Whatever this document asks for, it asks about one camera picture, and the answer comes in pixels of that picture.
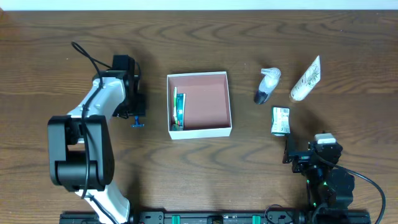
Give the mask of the blue disposable razor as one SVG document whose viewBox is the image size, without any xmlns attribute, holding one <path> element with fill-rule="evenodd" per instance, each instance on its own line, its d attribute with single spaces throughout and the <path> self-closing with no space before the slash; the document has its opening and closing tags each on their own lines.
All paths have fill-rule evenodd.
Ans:
<svg viewBox="0 0 398 224">
<path fill-rule="evenodd" d="M 134 117 L 134 124 L 131 125 L 132 128 L 142 128 L 144 127 L 144 123 L 139 121 L 139 116 Z"/>
</svg>

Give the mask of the green white soap bar pack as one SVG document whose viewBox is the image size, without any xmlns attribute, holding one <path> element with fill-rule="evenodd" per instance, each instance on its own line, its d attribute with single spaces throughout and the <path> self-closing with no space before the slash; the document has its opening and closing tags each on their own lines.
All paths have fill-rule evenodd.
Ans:
<svg viewBox="0 0 398 224">
<path fill-rule="evenodd" d="M 290 134 L 289 115 L 289 108 L 275 106 L 272 108 L 271 134 L 275 136 L 285 136 Z"/>
</svg>

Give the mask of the teal toothpaste tube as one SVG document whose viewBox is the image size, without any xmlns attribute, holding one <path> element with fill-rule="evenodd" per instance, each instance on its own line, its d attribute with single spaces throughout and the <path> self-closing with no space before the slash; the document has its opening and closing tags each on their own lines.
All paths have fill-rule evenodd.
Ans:
<svg viewBox="0 0 398 224">
<path fill-rule="evenodd" d="M 184 118 L 185 118 L 185 100 L 186 94 L 185 93 L 178 93 L 177 94 L 177 125 L 179 126 L 180 130 L 184 129 Z"/>
</svg>

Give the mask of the white bamboo print lotion tube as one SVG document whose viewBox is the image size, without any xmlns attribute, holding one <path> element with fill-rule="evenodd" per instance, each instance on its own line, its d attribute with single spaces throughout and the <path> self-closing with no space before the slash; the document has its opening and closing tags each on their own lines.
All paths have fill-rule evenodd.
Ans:
<svg viewBox="0 0 398 224">
<path fill-rule="evenodd" d="M 290 92 L 290 99 L 302 101 L 321 79 L 320 56 L 318 55 Z"/>
</svg>

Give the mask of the clear foam soap pump bottle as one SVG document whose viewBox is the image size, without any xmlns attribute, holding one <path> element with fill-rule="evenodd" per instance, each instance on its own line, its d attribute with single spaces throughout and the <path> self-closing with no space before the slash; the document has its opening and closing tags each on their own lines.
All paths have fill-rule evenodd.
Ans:
<svg viewBox="0 0 398 224">
<path fill-rule="evenodd" d="M 254 96 L 254 102 L 257 105 L 264 104 L 270 98 L 279 83 L 281 71 L 278 68 L 262 68 L 261 74 L 263 79 Z"/>
</svg>

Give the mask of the white box with pink interior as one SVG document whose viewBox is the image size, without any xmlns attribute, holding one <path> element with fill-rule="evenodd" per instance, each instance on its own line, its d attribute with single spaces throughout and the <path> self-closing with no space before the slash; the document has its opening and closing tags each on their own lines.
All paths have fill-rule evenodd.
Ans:
<svg viewBox="0 0 398 224">
<path fill-rule="evenodd" d="M 174 93 L 185 94 L 184 125 L 175 130 Z M 232 131 L 226 72 L 167 75 L 167 122 L 171 139 L 228 137 Z"/>
</svg>

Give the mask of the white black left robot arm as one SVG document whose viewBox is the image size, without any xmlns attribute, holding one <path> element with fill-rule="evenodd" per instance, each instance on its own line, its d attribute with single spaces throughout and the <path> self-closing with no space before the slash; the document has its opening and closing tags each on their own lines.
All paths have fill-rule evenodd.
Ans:
<svg viewBox="0 0 398 224">
<path fill-rule="evenodd" d="M 146 99 L 139 91 L 141 69 L 128 55 L 93 77 L 93 86 L 68 114 L 47 124 L 50 178 L 87 201 L 92 212 L 63 212 L 60 223 L 132 223 L 131 203 L 118 189 L 108 123 L 134 118 L 140 127 Z"/>
</svg>

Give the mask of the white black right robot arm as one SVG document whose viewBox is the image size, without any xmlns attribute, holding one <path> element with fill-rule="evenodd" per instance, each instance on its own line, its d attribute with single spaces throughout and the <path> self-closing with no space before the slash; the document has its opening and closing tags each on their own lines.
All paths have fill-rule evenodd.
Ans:
<svg viewBox="0 0 398 224">
<path fill-rule="evenodd" d="M 311 142 L 296 139 L 292 133 L 285 142 L 284 164 L 307 179 L 308 203 L 316 207 L 346 209 L 353 201 L 354 177 L 336 167 L 343 147 L 330 133 L 317 134 Z"/>
</svg>

